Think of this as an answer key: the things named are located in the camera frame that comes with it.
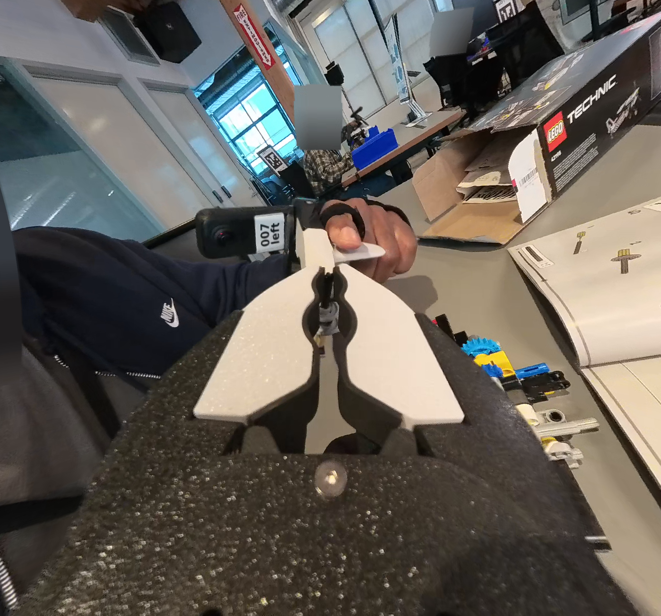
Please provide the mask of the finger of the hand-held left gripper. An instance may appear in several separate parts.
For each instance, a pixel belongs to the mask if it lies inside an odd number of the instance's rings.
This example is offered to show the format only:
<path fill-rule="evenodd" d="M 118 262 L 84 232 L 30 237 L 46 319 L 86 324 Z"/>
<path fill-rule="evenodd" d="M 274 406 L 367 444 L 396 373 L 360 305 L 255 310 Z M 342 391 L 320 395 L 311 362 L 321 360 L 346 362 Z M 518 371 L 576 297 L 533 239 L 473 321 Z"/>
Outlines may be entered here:
<path fill-rule="evenodd" d="M 301 267 L 334 270 L 334 247 L 324 229 L 301 230 Z"/>

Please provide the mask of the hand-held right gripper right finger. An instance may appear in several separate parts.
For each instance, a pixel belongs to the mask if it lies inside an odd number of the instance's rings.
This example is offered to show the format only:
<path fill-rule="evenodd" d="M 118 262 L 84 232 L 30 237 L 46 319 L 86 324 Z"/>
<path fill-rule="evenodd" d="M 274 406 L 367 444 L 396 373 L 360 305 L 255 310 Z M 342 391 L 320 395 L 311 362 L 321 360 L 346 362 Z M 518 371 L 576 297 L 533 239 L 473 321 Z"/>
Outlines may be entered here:
<path fill-rule="evenodd" d="M 416 313 L 351 266 L 334 271 L 338 406 L 356 430 L 414 430 L 465 415 Z"/>

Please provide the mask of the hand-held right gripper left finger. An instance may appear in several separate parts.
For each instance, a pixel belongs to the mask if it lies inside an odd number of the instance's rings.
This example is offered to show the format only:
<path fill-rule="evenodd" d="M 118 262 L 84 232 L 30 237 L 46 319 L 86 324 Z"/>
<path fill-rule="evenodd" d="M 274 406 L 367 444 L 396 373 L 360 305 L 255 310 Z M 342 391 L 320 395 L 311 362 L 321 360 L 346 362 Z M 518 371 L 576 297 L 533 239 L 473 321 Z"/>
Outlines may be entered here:
<path fill-rule="evenodd" d="M 316 375 L 318 268 L 303 268 L 241 312 L 194 416 L 247 424 Z"/>

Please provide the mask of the person's left forearm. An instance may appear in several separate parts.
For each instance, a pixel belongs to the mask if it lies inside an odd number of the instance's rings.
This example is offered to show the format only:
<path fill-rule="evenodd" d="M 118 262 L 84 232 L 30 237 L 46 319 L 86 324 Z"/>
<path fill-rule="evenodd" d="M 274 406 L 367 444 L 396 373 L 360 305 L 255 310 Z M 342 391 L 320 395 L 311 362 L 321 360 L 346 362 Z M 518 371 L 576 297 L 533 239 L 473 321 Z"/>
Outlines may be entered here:
<path fill-rule="evenodd" d="M 284 255 L 224 265 L 82 229 L 12 232 L 25 332 L 98 372 L 160 378 L 230 314 L 288 276 Z"/>

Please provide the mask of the partly built lego model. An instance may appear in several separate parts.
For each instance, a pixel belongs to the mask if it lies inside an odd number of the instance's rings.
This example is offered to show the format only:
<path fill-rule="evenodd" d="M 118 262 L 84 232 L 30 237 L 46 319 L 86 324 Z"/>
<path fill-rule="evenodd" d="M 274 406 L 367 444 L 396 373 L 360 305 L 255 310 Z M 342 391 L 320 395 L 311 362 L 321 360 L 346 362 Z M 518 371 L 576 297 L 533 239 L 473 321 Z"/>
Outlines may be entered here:
<path fill-rule="evenodd" d="M 459 349 L 478 365 L 509 397 L 519 416 L 534 431 L 547 458 L 569 470 L 583 463 L 582 451 L 575 447 L 574 436 L 599 430 L 595 418 L 571 421 L 556 407 L 536 409 L 550 398 L 568 394 L 571 383 L 562 371 L 553 371 L 546 363 L 514 368 L 500 344 L 490 338 L 454 332 L 445 314 L 432 319 Z"/>

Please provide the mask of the lego instruction booklet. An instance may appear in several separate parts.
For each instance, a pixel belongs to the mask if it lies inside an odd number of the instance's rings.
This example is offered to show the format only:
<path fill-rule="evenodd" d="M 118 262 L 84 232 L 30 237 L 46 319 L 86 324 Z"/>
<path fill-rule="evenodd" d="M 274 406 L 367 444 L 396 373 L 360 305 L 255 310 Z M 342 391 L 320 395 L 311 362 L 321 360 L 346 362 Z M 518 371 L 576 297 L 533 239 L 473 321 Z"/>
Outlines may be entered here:
<path fill-rule="evenodd" d="M 508 250 L 660 485 L 660 199 Z"/>

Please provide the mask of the black lego set box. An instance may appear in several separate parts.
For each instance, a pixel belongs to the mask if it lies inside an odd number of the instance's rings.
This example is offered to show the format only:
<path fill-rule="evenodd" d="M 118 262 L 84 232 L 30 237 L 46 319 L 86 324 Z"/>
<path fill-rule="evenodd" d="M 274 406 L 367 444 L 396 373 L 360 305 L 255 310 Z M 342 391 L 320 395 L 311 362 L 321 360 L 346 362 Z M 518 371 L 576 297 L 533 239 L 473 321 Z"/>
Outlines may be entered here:
<path fill-rule="evenodd" d="M 418 237 L 507 244 L 659 100 L 660 13 L 550 61 L 416 171 Z"/>

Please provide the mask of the person's left hand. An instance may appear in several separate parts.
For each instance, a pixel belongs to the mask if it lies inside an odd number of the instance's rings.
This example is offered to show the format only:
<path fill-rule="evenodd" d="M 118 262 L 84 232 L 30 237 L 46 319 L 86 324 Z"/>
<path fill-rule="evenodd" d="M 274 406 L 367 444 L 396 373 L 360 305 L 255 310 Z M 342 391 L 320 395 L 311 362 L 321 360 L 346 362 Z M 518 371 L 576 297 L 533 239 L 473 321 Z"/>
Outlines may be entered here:
<path fill-rule="evenodd" d="M 365 226 L 364 237 L 360 237 L 351 214 L 343 213 L 331 217 L 325 225 L 330 242 L 342 252 L 356 250 L 364 242 L 385 251 L 381 257 L 353 261 L 350 265 L 379 283 L 407 273 L 415 262 L 418 248 L 410 225 L 396 212 L 371 205 L 363 199 L 352 198 L 346 204 L 361 216 Z"/>

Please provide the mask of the blue plastic bin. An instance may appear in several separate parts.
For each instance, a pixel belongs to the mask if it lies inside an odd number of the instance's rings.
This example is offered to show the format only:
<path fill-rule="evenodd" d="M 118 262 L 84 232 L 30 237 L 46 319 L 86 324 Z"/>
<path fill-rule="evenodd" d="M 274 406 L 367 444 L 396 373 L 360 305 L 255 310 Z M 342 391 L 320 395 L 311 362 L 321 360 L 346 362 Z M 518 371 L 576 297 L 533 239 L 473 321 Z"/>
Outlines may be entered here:
<path fill-rule="evenodd" d="M 356 170 L 361 171 L 399 147 L 393 128 L 384 132 L 378 126 L 368 127 L 366 140 L 352 151 L 352 161 Z"/>

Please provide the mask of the red and white wall sign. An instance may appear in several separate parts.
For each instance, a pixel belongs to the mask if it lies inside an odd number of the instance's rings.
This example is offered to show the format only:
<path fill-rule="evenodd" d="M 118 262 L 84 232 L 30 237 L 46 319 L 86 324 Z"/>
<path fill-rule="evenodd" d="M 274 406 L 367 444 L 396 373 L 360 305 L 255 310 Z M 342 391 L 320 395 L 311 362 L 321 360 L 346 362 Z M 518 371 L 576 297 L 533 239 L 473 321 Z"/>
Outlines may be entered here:
<path fill-rule="evenodd" d="M 247 9 L 244 8 L 243 4 L 239 4 L 233 9 L 233 15 L 247 40 L 247 44 L 252 45 L 252 48 L 264 69 L 266 71 L 270 70 L 274 65 L 274 56 L 271 47 L 262 39 L 262 36 L 255 23 L 253 23 L 252 17 Z"/>

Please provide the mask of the black wall loudspeaker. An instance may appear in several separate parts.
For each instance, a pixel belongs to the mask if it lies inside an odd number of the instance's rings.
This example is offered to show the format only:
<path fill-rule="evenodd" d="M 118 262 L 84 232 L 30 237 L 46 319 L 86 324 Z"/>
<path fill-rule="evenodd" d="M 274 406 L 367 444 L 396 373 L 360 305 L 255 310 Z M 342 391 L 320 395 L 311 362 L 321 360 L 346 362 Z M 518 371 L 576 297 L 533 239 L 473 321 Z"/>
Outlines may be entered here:
<path fill-rule="evenodd" d="M 182 63 L 202 44 L 181 6 L 174 1 L 137 13 L 134 24 L 156 55 L 170 63 Z"/>

